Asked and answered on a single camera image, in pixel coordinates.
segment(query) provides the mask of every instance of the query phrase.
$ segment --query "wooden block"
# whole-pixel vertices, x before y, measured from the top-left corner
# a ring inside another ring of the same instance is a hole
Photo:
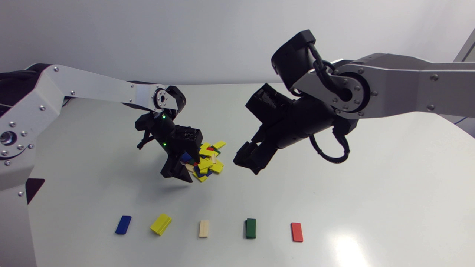
[[[224,141],[219,141],[216,144],[213,145],[213,148],[220,149],[223,147],[226,143]]]
[[[150,226],[150,229],[152,229],[152,231],[154,231],[157,235],[161,236],[170,223],[171,218],[165,213],[162,213],[155,220],[152,226]]]
[[[246,239],[256,238],[256,219],[248,218],[246,220]]]
[[[304,237],[302,235],[302,225],[300,222],[293,222],[290,225],[292,226],[292,238],[294,242],[303,242]]]
[[[201,149],[199,151],[201,156],[211,157],[212,155],[216,154],[216,152],[208,150],[208,149]]]
[[[209,143],[204,143],[204,144],[202,144],[202,145],[199,147],[199,149],[200,149],[200,150],[201,150],[201,149],[207,149],[207,148],[209,148],[209,146],[210,146]]]
[[[200,170],[203,170],[203,169],[211,167],[212,165],[213,165],[213,162],[211,160],[201,160],[200,163],[198,164],[198,168]]]
[[[213,164],[213,166],[211,166],[209,169],[215,173],[221,173],[223,171],[223,166],[216,163]]]
[[[195,167],[191,164],[187,163],[187,164],[185,164],[185,167],[189,172],[194,172],[195,171]]]
[[[209,220],[202,219],[199,221],[199,237],[200,238],[207,238],[208,237],[208,228],[209,228]]]
[[[117,225],[117,229],[115,229],[115,233],[118,235],[125,235],[127,229],[129,228],[130,220],[132,219],[131,216],[122,216],[119,221],[119,225]]]

